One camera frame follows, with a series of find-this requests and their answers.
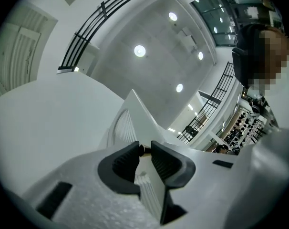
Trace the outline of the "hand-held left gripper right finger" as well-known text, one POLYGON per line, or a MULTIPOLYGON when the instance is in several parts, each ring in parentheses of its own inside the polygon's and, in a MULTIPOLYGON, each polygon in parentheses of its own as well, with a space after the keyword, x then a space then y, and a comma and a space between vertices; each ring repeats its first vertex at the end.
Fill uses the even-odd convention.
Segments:
POLYGON ((238 156, 151 142, 152 162, 165 186, 164 229, 249 229, 252 148, 238 156))

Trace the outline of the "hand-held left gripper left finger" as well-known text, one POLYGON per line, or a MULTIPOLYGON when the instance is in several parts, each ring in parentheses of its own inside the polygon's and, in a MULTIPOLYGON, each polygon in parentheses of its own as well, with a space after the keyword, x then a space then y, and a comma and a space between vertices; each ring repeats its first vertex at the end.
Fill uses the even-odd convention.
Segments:
POLYGON ((139 142, 79 155, 34 183, 23 199, 51 228, 157 229, 134 183, 139 142))

